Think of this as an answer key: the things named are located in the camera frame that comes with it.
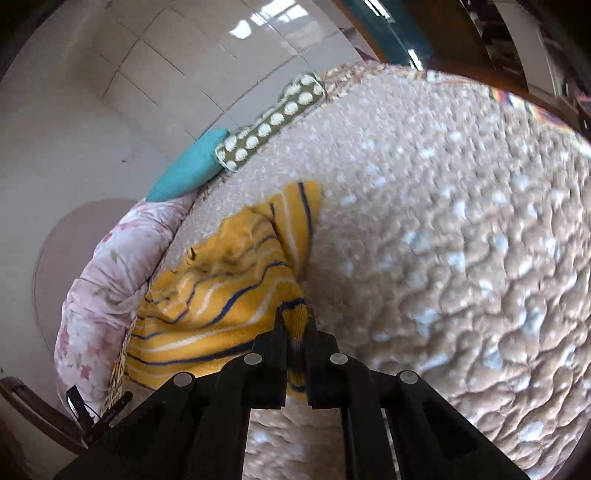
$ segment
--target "round mat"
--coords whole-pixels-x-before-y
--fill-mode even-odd
[[[37,322],[50,350],[61,322],[61,304],[72,282],[92,258],[96,244],[135,204],[105,199],[82,205],[62,218],[47,236],[37,263],[34,301]]]

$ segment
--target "brown curved object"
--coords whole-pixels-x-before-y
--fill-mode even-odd
[[[18,378],[1,379],[0,394],[17,412],[62,447],[77,455],[86,450],[78,425],[43,401]]]

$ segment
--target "teal pillow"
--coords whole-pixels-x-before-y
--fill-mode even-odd
[[[165,202],[178,198],[213,178],[223,168],[217,161],[214,150],[228,133],[225,128],[205,132],[169,166],[148,193],[146,201]]]

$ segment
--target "textured bedspread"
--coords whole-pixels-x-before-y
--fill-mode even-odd
[[[372,369],[416,370],[550,478],[591,415],[589,146],[517,98],[405,72],[329,79],[342,98],[212,191],[163,264],[243,205],[322,182],[304,286],[319,328]],[[338,432],[293,403],[253,412],[245,476],[344,478]]]

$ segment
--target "yellow striped cloth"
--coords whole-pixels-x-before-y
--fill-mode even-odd
[[[125,374],[157,389],[174,374],[217,372],[273,328],[283,311],[298,349],[308,309],[297,280],[309,255],[320,188],[309,181],[225,219],[219,232],[165,270],[139,309]],[[296,390],[302,378],[290,373]]]

